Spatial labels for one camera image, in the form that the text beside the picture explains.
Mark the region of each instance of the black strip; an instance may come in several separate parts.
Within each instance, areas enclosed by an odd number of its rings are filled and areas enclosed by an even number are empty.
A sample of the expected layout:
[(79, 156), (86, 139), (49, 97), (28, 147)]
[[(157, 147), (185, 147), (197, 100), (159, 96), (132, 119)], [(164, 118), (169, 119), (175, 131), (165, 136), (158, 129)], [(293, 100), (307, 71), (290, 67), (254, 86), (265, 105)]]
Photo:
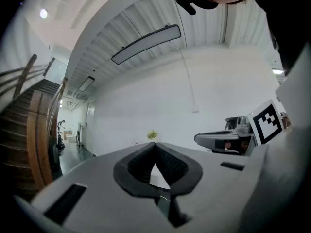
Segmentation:
[(85, 190), (84, 186), (72, 185), (44, 215), (55, 223), (62, 224)]
[[(113, 58), (116, 57), (119, 53), (121, 53), (121, 52), (124, 51), (125, 49), (129, 48), (131, 45), (133, 45), (133, 44), (135, 44), (135, 43), (141, 41), (142, 39), (147, 38), (147, 37), (149, 37), (149, 36), (151, 36), (151, 35), (153, 35), (153, 34), (155, 34), (155, 33), (158, 33), (158, 32), (161, 32), (161, 31), (163, 31), (163, 30), (166, 30), (166, 29), (169, 29), (169, 28), (173, 28), (173, 27), (177, 27), (177, 28), (179, 29), (180, 36), (177, 37), (177, 38), (174, 38), (174, 39), (169, 39), (169, 40), (167, 40), (167, 41), (161, 42), (160, 44), (163, 44), (163, 43), (165, 43), (165, 42), (172, 41), (172, 40), (175, 40), (175, 39), (179, 39), (179, 38), (181, 37), (181, 31), (180, 31), (179, 26), (178, 26), (177, 24), (173, 24), (173, 25), (170, 25), (170, 26), (166, 26), (166, 27), (164, 27), (164, 28), (162, 28), (162, 29), (153, 31), (153, 32), (151, 32), (151, 33), (149, 33), (149, 34), (143, 36), (142, 38), (137, 39), (136, 41), (132, 42), (131, 44), (127, 45), (125, 48), (122, 48), (119, 52), (117, 52), (115, 55), (113, 55), (113, 56), (111, 57), (111, 60), (112, 60), (114, 63), (116, 63), (116, 62), (113, 60)], [(153, 48), (153, 47), (155, 47), (155, 46), (158, 46), (158, 45), (160, 45), (160, 44), (156, 44), (156, 45), (153, 45), (153, 46), (151, 46), (151, 47), (149, 47), (149, 48), (147, 48), (147, 49), (144, 49), (144, 50), (138, 52), (137, 54), (135, 54), (135, 55), (133, 55), (133, 56), (127, 58), (127, 59), (124, 60), (124, 61), (122, 61), (121, 63), (116, 63), (116, 64), (117, 64), (117, 65), (120, 65), (120, 64), (122, 64), (123, 62), (129, 60), (130, 58), (132, 58), (132, 57), (138, 55), (139, 53), (144, 52), (144, 51), (146, 51), (146, 50), (148, 50), (148, 49), (150, 49), (150, 48)]]
[[(126, 15), (126, 13), (125, 13), (124, 11), (123, 11), (122, 13), (126, 16), (126, 18), (129, 20), (129, 22), (133, 25), (133, 27), (136, 29), (136, 31), (137, 31), (137, 33), (140, 35), (140, 37), (142, 37), (141, 33), (140, 33), (140, 32), (138, 31), (138, 29), (135, 27), (134, 23), (130, 20), (130, 18), (128, 18), (128, 16)], [(151, 51), (151, 49), (150, 49), (150, 52), (151, 52), (151, 54), (153, 55), (153, 57), (156, 58), (155, 55), (154, 55), (154, 53)]]
[[(37, 112), (40, 111), (40, 106), (41, 106), (41, 103), (42, 103), (42, 98), (43, 98), (43, 93), (41, 93), (41, 96), (40, 96), (39, 105), (37, 107)], [(43, 183), (45, 185), (47, 185), (47, 183), (44, 180), (44, 175), (43, 175), (43, 172), (42, 172), (42, 169), (41, 169), (41, 164), (40, 164), (40, 161), (39, 161), (39, 153), (38, 153), (38, 120), (39, 120), (39, 114), (37, 114), (36, 117), (35, 117), (35, 153), (36, 153), (35, 156), (36, 156), (36, 159), (37, 159), (37, 162), (38, 162), (38, 166), (39, 166), (39, 170), (40, 170), (40, 174), (41, 174)]]
[(174, 2), (175, 2), (175, 5), (176, 5), (176, 8), (177, 8), (178, 14), (179, 14), (179, 18), (180, 18), (181, 26), (183, 27), (183, 31), (184, 31), (184, 38), (185, 38), (185, 43), (186, 43), (186, 48), (188, 48), (188, 47), (187, 47), (186, 35), (185, 35), (185, 29), (184, 29), (184, 25), (183, 25), (183, 20), (181, 19), (181, 16), (180, 16), (179, 9), (178, 9), (178, 6), (177, 6), (177, 4), (176, 4), (176, 1), (174, 0)]
[(222, 162), (220, 165), (227, 167), (227, 168), (230, 168), (230, 169), (237, 170), (237, 171), (243, 171), (243, 169), (245, 167), (244, 165), (230, 163), (230, 162)]
[(226, 33), (227, 33), (228, 15), (229, 15), (229, 13), (228, 13), (228, 4), (225, 5), (225, 11), (226, 11), (226, 14), (227, 14), (226, 19), (225, 19), (225, 32), (224, 32), (223, 38), (221, 39), (222, 42), (220, 42), (219, 44), (225, 42), (225, 35), (226, 35)]
[(79, 87), (79, 89), (78, 89), (79, 91), (81, 91), (81, 90), (80, 90), (81, 86), (84, 84), (85, 81), (87, 81), (88, 78), (92, 79), (93, 82), (90, 83), (89, 86), (88, 86), (87, 88), (85, 88), (82, 92), (84, 92), (86, 89), (88, 89), (88, 88), (91, 86), (91, 84), (93, 84), (93, 83), (95, 82), (95, 79), (94, 79), (93, 77), (88, 76), (88, 77), (86, 78), (86, 80), (84, 80), (83, 83), (80, 85), (80, 87)]

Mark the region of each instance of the ceiling light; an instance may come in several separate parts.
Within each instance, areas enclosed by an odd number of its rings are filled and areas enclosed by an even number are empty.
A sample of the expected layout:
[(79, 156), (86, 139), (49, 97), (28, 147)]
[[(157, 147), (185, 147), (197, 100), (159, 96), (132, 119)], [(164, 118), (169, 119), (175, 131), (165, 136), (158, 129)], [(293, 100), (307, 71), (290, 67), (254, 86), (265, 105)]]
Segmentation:
[(282, 74), (284, 71), (279, 69), (273, 69), (274, 74)]
[(40, 16), (41, 16), (41, 18), (43, 18), (43, 19), (47, 18), (47, 17), (48, 17), (48, 11), (47, 11), (46, 9), (42, 9), (42, 10), (40, 11)]
[(88, 76), (88, 78), (80, 86), (79, 91), (85, 91), (94, 81), (95, 81), (94, 78)]
[(139, 54), (140, 52), (143, 52), (164, 42), (178, 39), (180, 37), (181, 32), (177, 24), (166, 26), (163, 29), (159, 29), (143, 36), (142, 38), (121, 49), (114, 56), (112, 56), (111, 60), (119, 65), (129, 58)]

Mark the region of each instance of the ceiling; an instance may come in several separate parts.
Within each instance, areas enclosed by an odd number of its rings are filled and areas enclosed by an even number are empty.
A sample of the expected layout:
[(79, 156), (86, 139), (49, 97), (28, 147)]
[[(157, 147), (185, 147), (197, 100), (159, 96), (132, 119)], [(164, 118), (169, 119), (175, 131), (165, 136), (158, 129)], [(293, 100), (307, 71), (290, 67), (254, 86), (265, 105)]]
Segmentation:
[[(95, 10), (103, 6), (99, 4), (100, 1), (40, 0), (40, 6), (49, 10), (54, 28), (59, 25), (70, 28), (68, 34), (77, 37), (75, 34), (81, 34), (82, 28), (88, 26), (87, 21), (91, 20)], [(272, 68), (282, 69), (278, 52), (273, 49), (271, 43), (265, 12), (254, 0), (230, 7), (220, 5), (210, 11), (196, 7), (196, 11), (197, 14), (191, 16), (177, 6), (174, 0), (139, 0), (126, 9), (119, 10), (104, 27), (93, 32), (94, 37), (83, 47), (79, 59), (74, 64), (66, 96), (70, 99), (83, 96), (83, 100), (86, 100), (107, 81), (161, 55), (176, 51), (164, 43), (138, 54), (121, 65), (111, 61), (111, 57), (122, 47), (165, 25), (172, 24), (178, 24), (182, 33), (180, 39), (171, 42), (179, 49), (214, 44), (227, 44), (229, 47), (240, 44), (256, 45)], [(96, 80), (81, 93), (78, 88), (88, 76), (93, 76)]]
[[(224, 43), (228, 5), (218, 6), (210, 11), (198, 7), (196, 10), (197, 14), (190, 16), (177, 7), (174, 0), (140, 0), (134, 3), (97, 33), (78, 62), (70, 79), (69, 89), (78, 89), (88, 75), (96, 76), (91, 89), (86, 91), (92, 94), (105, 82), (124, 72), (175, 51), (172, 46), (164, 43), (121, 65), (111, 61), (111, 57), (122, 47), (165, 25), (179, 25), (182, 37), (171, 42), (179, 49)], [(254, 0), (248, 0), (242, 5), (241, 24), (234, 43), (258, 46), (271, 67), (282, 69), (278, 52), (271, 43), (265, 12)]]

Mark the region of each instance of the hallway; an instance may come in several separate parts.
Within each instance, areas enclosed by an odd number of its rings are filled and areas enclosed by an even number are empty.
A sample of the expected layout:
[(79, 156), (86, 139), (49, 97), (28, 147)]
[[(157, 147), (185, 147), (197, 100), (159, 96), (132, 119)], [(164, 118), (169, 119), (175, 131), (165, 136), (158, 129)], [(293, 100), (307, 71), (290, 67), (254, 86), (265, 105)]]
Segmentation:
[(93, 157), (93, 154), (81, 145), (79, 148), (75, 143), (68, 143), (67, 140), (63, 140), (63, 142), (65, 148), (59, 156), (63, 175), (66, 175), (74, 167)]

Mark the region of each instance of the staircase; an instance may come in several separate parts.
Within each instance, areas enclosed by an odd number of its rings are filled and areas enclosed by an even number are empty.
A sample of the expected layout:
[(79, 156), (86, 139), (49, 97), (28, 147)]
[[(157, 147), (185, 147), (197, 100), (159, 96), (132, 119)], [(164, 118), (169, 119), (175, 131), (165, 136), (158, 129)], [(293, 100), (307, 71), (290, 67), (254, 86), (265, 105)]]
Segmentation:
[(27, 151), (27, 119), (34, 91), (51, 98), (58, 84), (42, 80), (18, 96), (0, 116), (0, 163), (11, 193), (28, 201), (39, 191), (29, 165)]

